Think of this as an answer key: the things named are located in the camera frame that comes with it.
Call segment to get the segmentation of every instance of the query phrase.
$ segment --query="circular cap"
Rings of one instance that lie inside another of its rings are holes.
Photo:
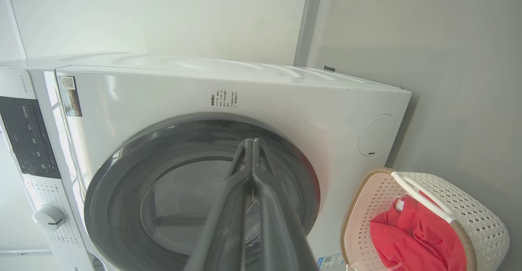
[[[55,206],[44,204],[33,214],[33,219],[47,231],[56,231],[65,223],[65,215]]]
[[[395,139],[395,118],[382,114],[370,120],[362,129],[358,148],[365,156],[377,156],[389,149]]]

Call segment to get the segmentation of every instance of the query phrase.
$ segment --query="barcode label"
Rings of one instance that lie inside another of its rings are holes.
[[[237,91],[227,91],[226,89],[216,89],[210,95],[211,107],[236,108]]]
[[[74,83],[74,77],[72,77],[72,76],[60,76],[60,78],[62,79],[62,87],[64,87],[64,89],[70,89],[70,90],[73,90],[73,91],[76,90],[76,85]]]
[[[319,269],[326,269],[339,265],[345,265],[345,260],[341,254],[322,257],[317,260],[317,267],[319,267]]]

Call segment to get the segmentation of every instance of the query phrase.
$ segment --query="basket handle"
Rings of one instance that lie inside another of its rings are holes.
[[[426,208],[428,208],[430,211],[444,219],[446,222],[451,223],[453,220],[455,220],[454,215],[452,211],[447,208],[444,204],[441,202],[434,204],[434,202],[438,201],[438,198],[426,189],[423,188],[420,184],[418,184],[416,181],[412,180],[408,176],[403,176],[400,172],[393,171],[391,173],[394,180],[403,187],[414,199],[416,199],[418,202],[423,204]],[[416,188],[418,188],[420,191],[425,193],[429,198],[433,200],[431,202],[429,199],[427,199],[425,196],[421,195],[418,191],[416,191],[412,185]]]

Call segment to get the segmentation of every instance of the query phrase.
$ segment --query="front-loading washing machine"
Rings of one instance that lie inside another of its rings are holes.
[[[239,143],[262,138],[319,269],[411,93],[326,70],[95,53],[2,63],[11,154],[63,270],[181,271]],[[246,270],[258,270],[248,201]]]

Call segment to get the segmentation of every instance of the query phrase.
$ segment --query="white plastic basket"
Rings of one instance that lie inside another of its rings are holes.
[[[453,227],[466,252],[468,271],[498,268],[509,248],[509,234],[490,209],[438,176],[376,168],[359,186],[341,229],[341,248],[348,271],[386,270],[373,246],[369,222],[406,193]]]

